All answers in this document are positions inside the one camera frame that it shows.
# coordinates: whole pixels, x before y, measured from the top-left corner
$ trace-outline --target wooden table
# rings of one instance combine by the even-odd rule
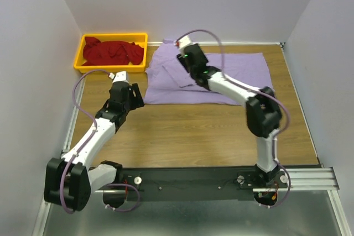
[[[150,62],[157,47],[149,47]],[[278,140],[278,158],[284,165],[317,164],[307,127],[282,51],[277,45],[227,46],[227,53],[263,53],[277,97],[291,114],[290,128]],[[203,47],[219,53],[216,46]],[[129,74],[130,82],[147,89],[145,73]],[[109,97],[111,80],[105,75],[86,79],[81,106],[95,114]],[[91,125],[79,113],[72,144]],[[111,160],[124,167],[242,166],[256,163],[256,141],[246,126],[241,106],[218,104],[146,105],[129,113],[124,125],[96,156],[93,166]]]

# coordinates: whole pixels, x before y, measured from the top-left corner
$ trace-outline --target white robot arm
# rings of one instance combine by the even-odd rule
[[[220,69],[207,66],[206,56],[188,35],[181,38],[176,45],[181,53],[177,56],[178,60],[199,86],[225,95],[246,108],[247,124],[257,141],[256,165],[264,175],[265,182],[270,181],[279,170],[275,162],[277,139],[274,136],[279,131],[282,114],[277,104],[253,91],[262,91],[274,97],[273,90],[269,87],[253,87],[227,75],[225,79]]]
[[[89,168],[104,144],[125,122],[127,114],[143,107],[144,102],[138,85],[129,84],[125,71],[111,74],[110,78],[113,79],[110,98],[96,113],[97,127],[93,124],[75,147],[61,159],[52,158],[48,162],[44,189],[46,201],[60,204],[60,179],[68,163],[70,168],[65,176],[63,194],[66,205],[74,211],[84,208],[92,192],[109,183],[121,181],[122,165],[118,163],[103,161],[97,168],[90,171]],[[93,130],[93,137],[87,141]]]

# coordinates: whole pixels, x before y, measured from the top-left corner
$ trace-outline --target yellow plastic tray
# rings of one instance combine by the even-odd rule
[[[85,37],[91,36],[95,37],[100,41],[127,41],[129,43],[136,43],[144,48],[144,58],[140,65],[114,65],[114,66],[83,66],[86,62],[82,56],[84,46],[86,45]],[[76,54],[74,68],[79,70],[81,73],[87,73],[94,69],[104,69],[109,72],[144,72],[146,67],[146,50],[148,46],[148,34],[147,33],[90,33],[84,34],[80,41],[80,46]]]

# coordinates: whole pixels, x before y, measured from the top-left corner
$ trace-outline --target red cloth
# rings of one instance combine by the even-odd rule
[[[95,37],[85,37],[83,56],[87,60],[83,66],[139,65],[143,61],[144,49],[126,41],[104,41]]]

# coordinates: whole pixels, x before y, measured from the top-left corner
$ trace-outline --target white wall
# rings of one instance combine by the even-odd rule
[[[80,31],[64,0],[0,0],[0,235],[31,235],[67,130]]]
[[[285,46],[318,156],[354,231],[354,0],[311,0]]]
[[[161,41],[205,28],[223,41],[266,42],[286,41],[309,1],[66,0],[83,32],[143,31]]]

